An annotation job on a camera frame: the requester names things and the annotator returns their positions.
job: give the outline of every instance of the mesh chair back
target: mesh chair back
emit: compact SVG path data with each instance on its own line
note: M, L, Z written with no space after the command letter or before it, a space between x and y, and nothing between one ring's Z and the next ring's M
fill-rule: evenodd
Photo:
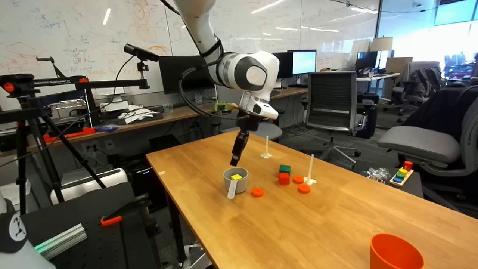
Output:
M473 167L473 171L478 169L478 98L468 108L461 123L461 158L468 167Z
M309 74L309 106L306 125L354 133L357 110L355 71Z

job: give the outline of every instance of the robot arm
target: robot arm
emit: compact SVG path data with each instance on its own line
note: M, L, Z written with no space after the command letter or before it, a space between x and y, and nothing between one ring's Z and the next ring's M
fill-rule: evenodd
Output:
M209 22L209 11L216 0L174 0L200 55L207 64L214 83L244 90L239 103L239 115L247 119L236 121L241 128L232 151L231 165L236 166L246 146L249 131L257 131L262 117L276 119L277 111L269 105L271 91L277 80L279 60L272 54L259 51L254 54L224 53L221 41Z

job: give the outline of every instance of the green block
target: green block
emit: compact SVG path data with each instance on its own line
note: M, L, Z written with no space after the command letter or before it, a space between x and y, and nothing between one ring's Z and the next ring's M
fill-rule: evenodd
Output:
M291 166L290 165L281 165L279 167L279 173L287 173L291 175Z

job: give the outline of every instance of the paper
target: paper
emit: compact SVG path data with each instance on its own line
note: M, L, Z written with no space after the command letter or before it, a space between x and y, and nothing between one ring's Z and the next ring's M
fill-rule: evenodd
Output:
M124 119L126 124L129 124L136 120L143 120L148 117L154 117L154 114L157 113L136 105L129 105L128 110L129 112L124 112L118 117L118 119L120 120Z

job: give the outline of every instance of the chair base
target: chair base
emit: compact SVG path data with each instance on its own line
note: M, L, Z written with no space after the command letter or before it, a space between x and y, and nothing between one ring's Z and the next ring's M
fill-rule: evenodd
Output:
M353 150L354 151L354 156L356 156L356 157L360 157L360 155L361 155L361 152L356 148L344 147L344 146L335 146L333 137L330 138L330 142L328 142L328 143L326 142L325 144L327 144L327 146L316 148L316 149L302 149L301 152L306 153L308 155L310 155L310 154L319 155L320 154L319 159L320 160L326 160L326 159L329 159L332 152L335 151L335 152L338 152L339 154L341 154L342 156L344 156L346 159L348 159L353 164L355 164L356 161L354 159L352 159L351 157L349 157L342 150Z

